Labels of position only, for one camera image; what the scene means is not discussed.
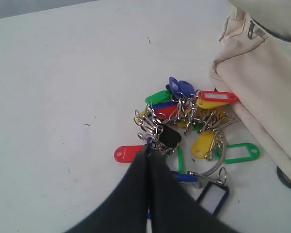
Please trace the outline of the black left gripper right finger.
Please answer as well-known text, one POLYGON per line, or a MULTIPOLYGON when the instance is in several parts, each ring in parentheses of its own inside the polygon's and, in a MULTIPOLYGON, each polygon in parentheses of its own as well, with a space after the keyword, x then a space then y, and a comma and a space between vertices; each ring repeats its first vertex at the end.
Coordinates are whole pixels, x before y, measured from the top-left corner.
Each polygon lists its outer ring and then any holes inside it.
POLYGON ((162 155, 147 156, 149 208, 153 233, 234 233, 184 190, 162 155))

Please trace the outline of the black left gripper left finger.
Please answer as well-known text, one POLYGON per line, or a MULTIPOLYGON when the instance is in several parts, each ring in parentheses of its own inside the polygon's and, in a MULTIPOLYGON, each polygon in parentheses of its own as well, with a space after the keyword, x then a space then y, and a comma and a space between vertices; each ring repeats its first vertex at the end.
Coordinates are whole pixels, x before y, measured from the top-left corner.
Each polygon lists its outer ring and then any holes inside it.
POLYGON ((104 202, 67 232, 145 233, 149 191, 148 160, 143 148, 104 202))

